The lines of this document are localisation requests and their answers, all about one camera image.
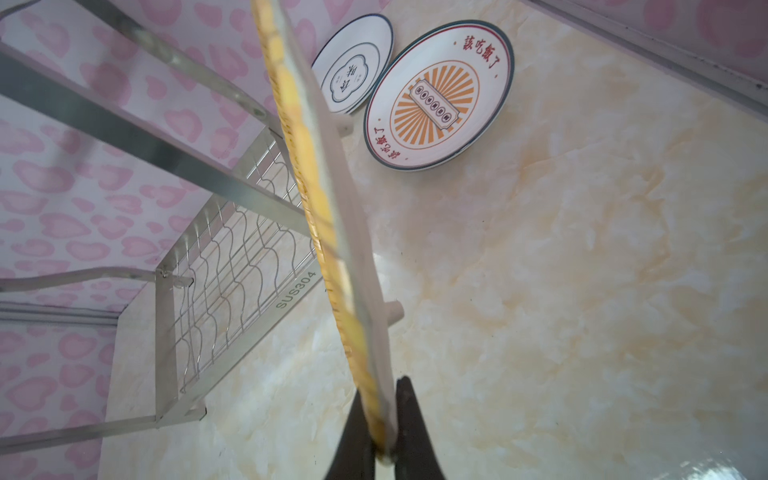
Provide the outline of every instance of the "metal bar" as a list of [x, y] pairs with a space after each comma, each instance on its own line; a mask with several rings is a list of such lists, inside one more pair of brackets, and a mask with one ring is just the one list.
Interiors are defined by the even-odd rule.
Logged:
[[2, 12], [0, 12], [0, 22], [2, 22], [3, 19], [9, 17], [10, 15], [15, 14], [16, 12], [20, 12], [21, 10], [24, 10], [27, 7], [31, 7], [38, 2], [40, 2], [40, 0], [28, 0], [27, 2], [22, 2], [17, 5], [13, 5], [6, 8]]
[[[52, 275], [3, 278], [0, 279], [0, 293], [25, 292], [27, 290], [68, 285], [69, 283], [86, 282], [98, 278], [128, 278], [142, 282], [154, 282], [154, 272], [126, 266], [101, 266], [86, 270], [53, 273]], [[174, 282], [178, 286], [189, 286], [192, 284], [192, 279], [190, 277], [175, 277]]]
[[[251, 158], [257, 157], [264, 160], [275, 143], [276, 141], [270, 131], [266, 128], [262, 130], [257, 135], [256, 140], [248, 147], [246, 153], [238, 160], [232, 169], [232, 174], [244, 179], [249, 185], [255, 185], [256, 182], [249, 180], [249, 178], [253, 169], [258, 166], [258, 162], [257, 165], [254, 165]], [[203, 208], [200, 209], [200, 212], [192, 219], [189, 227], [181, 234], [179, 240], [170, 248], [163, 261], [160, 262], [160, 265], [167, 270], [173, 270], [181, 259], [187, 256], [189, 256], [187, 258], [189, 263], [194, 262], [199, 251], [193, 247], [199, 244], [199, 248], [204, 249], [210, 242], [210, 236], [205, 235], [205, 233], [209, 229], [214, 235], [218, 233], [221, 228], [220, 220], [226, 222], [233, 212], [233, 208], [227, 208], [227, 200], [225, 198], [216, 194], [211, 195], [205, 205], [203, 205]]]
[[762, 121], [768, 121], [768, 90], [729, 68], [658, 41], [568, 0], [522, 1], [577, 30], [648, 61]]
[[[177, 419], [177, 423], [196, 422], [206, 414], [206, 409], [195, 409], [188, 415]], [[114, 420], [113, 422], [97, 423], [70, 429], [48, 430], [47, 432], [13, 435], [0, 438], [0, 455], [27, 452], [29, 450], [48, 449], [68, 443], [85, 440], [102, 439], [124, 433], [139, 432], [155, 428], [154, 415], [137, 417], [135, 419]]]
[[309, 236], [303, 210], [0, 43], [0, 94]]
[[0, 303], [2, 322], [116, 327], [119, 316], [120, 313], [100, 310]]
[[111, 2], [106, 0], [75, 1], [125, 38], [143, 48], [148, 54], [192, 78], [204, 87], [229, 98], [257, 120], [264, 123], [275, 135], [283, 136], [280, 119], [254, 100], [243, 89], [226, 78], [221, 77], [205, 65], [197, 63], [180, 49], [175, 48], [144, 28]]
[[160, 418], [179, 396], [176, 375], [176, 330], [174, 329], [174, 285], [170, 275], [155, 274], [154, 408]]
[[[216, 359], [216, 362], [200, 373], [200, 379], [187, 387], [187, 393], [181, 396], [179, 401], [165, 415], [160, 416], [157, 420], [157, 426], [162, 427], [176, 423], [177, 419], [185, 415], [195, 402], [204, 398], [321, 278], [323, 275], [320, 273], [320, 265], [317, 260], [313, 260], [296, 276], [296, 281], [289, 283], [278, 292], [276, 299], [259, 315], [255, 323], [238, 336], [229, 348], [224, 350], [221, 356]], [[290, 294], [291, 290], [296, 290], [297, 283], [304, 283], [306, 288], [298, 290], [297, 294]]]

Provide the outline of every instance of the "metal frame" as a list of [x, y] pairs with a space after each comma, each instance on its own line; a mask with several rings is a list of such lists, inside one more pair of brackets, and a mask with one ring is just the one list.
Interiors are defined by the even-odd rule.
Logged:
[[752, 78], [682, 48], [658, 41], [570, 0], [522, 1], [579, 31], [610, 42], [622, 51], [649, 62], [762, 121], [768, 121], [768, 88]]
[[[0, 292], [11, 292], [122, 277], [153, 281], [156, 297], [155, 415], [3, 437], [0, 455], [202, 419], [206, 413], [201, 405], [205, 395], [322, 278], [285, 141], [276, 133], [281, 131], [276, 118], [235, 85], [195, 64], [110, 3], [75, 1], [171, 67], [237, 102], [268, 128], [229, 172], [147, 122], [0, 43], [0, 94], [213, 192], [154, 272], [102, 267], [0, 280]], [[216, 266], [211, 268], [214, 254]], [[256, 281], [259, 290], [253, 305], [252, 301], [246, 302], [246, 297], [256, 294], [247, 291], [245, 284], [250, 288]], [[230, 301], [238, 295], [242, 297], [239, 322]], [[0, 304], [0, 319], [6, 318], [105, 326], [117, 323], [117, 314]], [[220, 331], [225, 323], [226, 329]], [[211, 325], [210, 359], [204, 361], [203, 334]]]

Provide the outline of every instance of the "decorative plate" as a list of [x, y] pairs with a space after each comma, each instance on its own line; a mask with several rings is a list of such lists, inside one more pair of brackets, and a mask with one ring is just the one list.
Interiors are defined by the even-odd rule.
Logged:
[[377, 14], [352, 20], [328, 40], [312, 71], [331, 113], [347, 114], [368, 98], [393, 45], [392, 24]]
[[502, 109], [515, 71], [509, 38], [479, 20], [417, 38], [382, 76], [366, 109], [373, 157], [397, 170], [424, 170], [462, 153]]

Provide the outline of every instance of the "wire rack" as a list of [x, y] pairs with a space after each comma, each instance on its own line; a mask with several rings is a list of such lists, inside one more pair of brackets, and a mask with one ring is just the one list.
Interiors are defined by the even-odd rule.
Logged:
[[[290, 164], [275, 144], [252, 160], [249, 183], [301, 206]], [[174, 289], [179, 391], [199, 380], [315, 258], [310, 238], [232, 202], [219, 208], [174, 271], [194, 279]]]

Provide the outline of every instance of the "metal rail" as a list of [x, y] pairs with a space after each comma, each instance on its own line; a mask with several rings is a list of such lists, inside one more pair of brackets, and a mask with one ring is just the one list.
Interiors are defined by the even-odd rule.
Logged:
[[[143, 282], [154, 282], [154, 272], [127, 266], [100, 266], [85, 270], [72, 270], [71, 272], [30, 276], [27, 278], [2, 278], [0, 279], [0, 293], [26, 292], [28, 290], [68, 285], [69, 283], [87, 282], [98, 278], [128, 278]], [[192, 279], [190, 277], [174, 277], [174, 284], [189, 286], [192, 284]]]
[[309, 236], [300, 208], [2, 43], [0, 71], [1, 95]]

